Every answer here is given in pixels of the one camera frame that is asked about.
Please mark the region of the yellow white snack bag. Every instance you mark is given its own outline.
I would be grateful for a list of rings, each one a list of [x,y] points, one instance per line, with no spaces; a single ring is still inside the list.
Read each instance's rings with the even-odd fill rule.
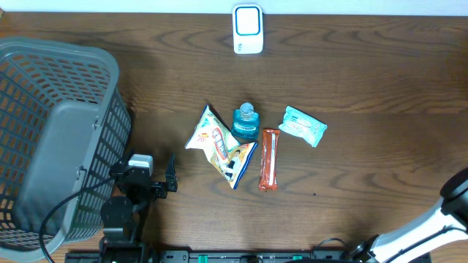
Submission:
[[[208,162],[225,178],[232,189],[237,189],[248,169],[257,143],[241,144],[211,107],[206,105],[185,148],[203,150]]]

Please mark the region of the blue mouthwash bottle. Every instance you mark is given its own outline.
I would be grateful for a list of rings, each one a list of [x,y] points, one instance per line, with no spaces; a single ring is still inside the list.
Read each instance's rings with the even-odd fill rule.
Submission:
[[[233,112],[231,132],[244,140],[256,140],[260,130],[260,116],[250,102],[243,103]]]

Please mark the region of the red snack bar wrapper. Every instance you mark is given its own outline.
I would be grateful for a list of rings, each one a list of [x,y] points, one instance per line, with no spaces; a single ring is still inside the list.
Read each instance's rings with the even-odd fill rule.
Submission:
[[[277,190],[276,154],[280,131],[278,129],[263,130],[262,160],[260,169],[259,189],[261,191]]]

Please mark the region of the teal wet wipes pack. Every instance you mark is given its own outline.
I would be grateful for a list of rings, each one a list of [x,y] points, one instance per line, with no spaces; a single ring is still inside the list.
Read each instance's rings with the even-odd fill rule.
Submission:
[[[292,136],[304,139],[316,148],[328,126],[322,121],[294,108],[286,106],[283,121],[279,129]]]

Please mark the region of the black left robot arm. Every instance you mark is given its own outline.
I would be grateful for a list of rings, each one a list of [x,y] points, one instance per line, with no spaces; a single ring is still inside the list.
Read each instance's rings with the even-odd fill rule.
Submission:
[[[110,167],[109,175],[121,192],[101,207],[104,237],[99,245],[100,263],[158,262],[151,245],[142,241],[151,205],[178,190],[175,155],[169,158],[164,181],[153,181],[153,158],[130,153]]]

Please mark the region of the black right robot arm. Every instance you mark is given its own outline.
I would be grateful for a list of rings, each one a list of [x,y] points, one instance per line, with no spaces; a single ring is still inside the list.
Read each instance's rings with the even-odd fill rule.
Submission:
[[[345,258],[354,262],[407,263],[434,249],[467,239],[467,169],[440,190],[437,203],[407,225],[375,235]]]

